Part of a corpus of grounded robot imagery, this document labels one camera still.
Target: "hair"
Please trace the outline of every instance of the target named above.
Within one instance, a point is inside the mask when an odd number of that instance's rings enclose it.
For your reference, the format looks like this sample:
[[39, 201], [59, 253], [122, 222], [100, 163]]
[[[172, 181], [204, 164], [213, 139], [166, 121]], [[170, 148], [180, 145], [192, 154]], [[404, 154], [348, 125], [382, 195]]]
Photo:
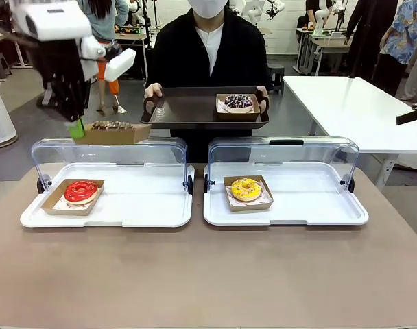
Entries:
[[104, 19], [110, 13], [113, 0], [88, 0], [91, 12], [98, 18]]

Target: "floral shirt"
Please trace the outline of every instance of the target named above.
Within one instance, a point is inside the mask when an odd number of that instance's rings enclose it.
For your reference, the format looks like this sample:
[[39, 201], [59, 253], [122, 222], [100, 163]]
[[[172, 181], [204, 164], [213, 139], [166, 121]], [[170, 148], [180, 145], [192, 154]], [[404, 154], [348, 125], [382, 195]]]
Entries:
[[404, 0], [392, 24], [399, 33], [391, 33], [381, 53], [387, 53], [401, 64], [408, 64], [417, 48], [417, 0]]

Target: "chocolate sprinkled donut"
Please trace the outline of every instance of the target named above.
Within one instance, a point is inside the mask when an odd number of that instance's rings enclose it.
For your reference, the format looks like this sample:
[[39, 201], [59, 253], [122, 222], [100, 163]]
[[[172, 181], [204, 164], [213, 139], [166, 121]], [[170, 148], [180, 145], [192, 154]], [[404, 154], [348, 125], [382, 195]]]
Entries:
[[229, 95], [225, 98], [225, 105], [229, 108], [247, 108], [253, 105], [249, 96], [246, 95]]

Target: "dark tray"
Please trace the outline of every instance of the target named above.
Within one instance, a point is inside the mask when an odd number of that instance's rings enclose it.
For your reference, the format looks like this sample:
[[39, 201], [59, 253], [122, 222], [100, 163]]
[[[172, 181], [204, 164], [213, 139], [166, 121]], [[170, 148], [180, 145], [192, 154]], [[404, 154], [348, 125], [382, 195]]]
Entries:
[[[259, 129], [270, 122], [270, 102], [256, 87], [163, 88], [163, 97], [145, 99], [141, 123], [152, 129]], [[216, 113], [217, 94], [252, 94], [267, 102], [267, 110], [256, 122], [220, 121]], [[147, 103], [154, 103], [153, 109]]]

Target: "display case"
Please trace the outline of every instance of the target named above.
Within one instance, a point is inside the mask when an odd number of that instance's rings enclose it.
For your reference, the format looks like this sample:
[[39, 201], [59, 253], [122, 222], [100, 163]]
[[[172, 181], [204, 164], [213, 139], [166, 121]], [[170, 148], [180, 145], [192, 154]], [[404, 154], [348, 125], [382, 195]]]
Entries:
[[[204, 218], [217, 226], [362, 225], [368, 213], [353, 194], [358, 155], [346, 138], [215, 140], [205, 168]], [[262, 180], [263, 191], [267, 186], [272, 203], [238, 211], [226, 184], [251, 176]]]
[[[190, 220], [194, 168], [177, 138], [150, 138], [134, 145], [76, 145], [45, 139], [32, 147], [42, 193], [21, 215], [27, 227], [178, 227]], [[50, 215], [43, 205], [64, 181], [102, 181], [87, 216]]]

